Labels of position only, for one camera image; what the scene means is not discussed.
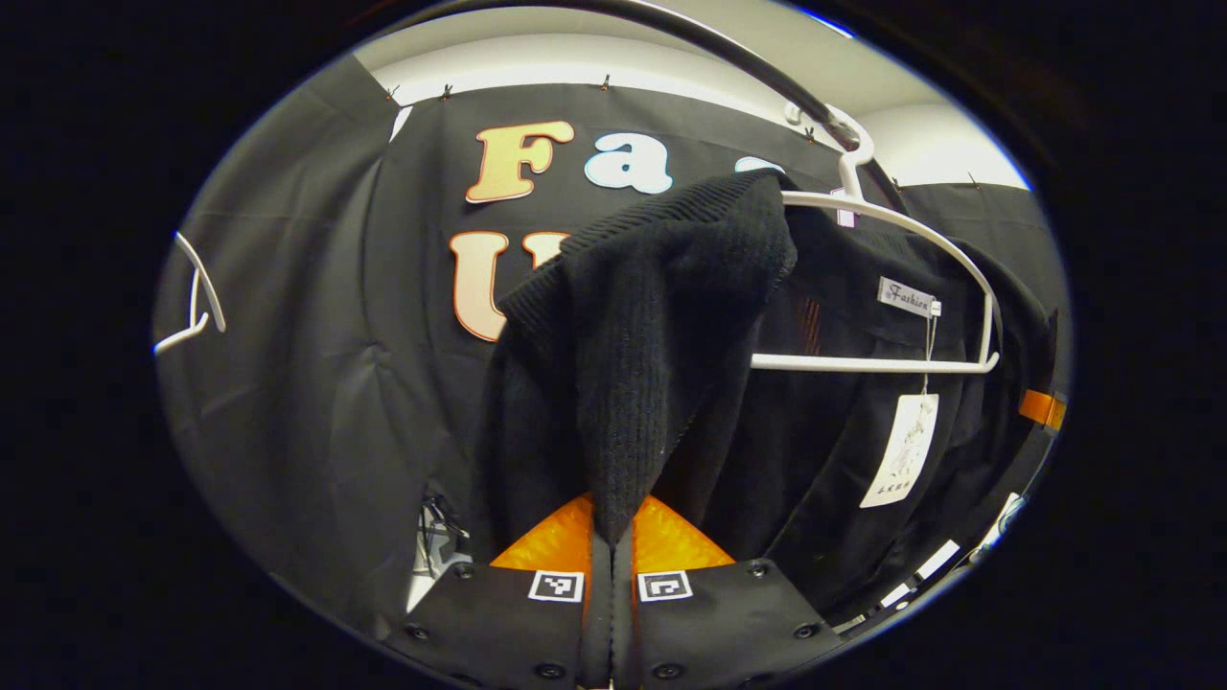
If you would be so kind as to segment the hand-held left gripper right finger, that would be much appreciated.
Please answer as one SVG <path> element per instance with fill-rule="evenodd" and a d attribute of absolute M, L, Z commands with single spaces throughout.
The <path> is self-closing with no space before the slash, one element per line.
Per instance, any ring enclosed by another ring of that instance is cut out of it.
<path fill-rule="evenodd" d="M 843 645 L 778 564 L 734 560 L 655 497 L 614 550 L 614 688 L 773 689 Z"/>

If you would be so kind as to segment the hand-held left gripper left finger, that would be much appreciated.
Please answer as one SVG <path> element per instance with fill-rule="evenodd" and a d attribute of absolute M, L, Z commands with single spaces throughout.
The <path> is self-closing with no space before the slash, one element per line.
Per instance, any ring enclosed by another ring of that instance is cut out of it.
<path fill-rule="evenodd" d="M 402 620 L 384 645 L 463 689 L 609 689 L 610 554 L 582 494 L 493 560 L 425 498 Z"/>

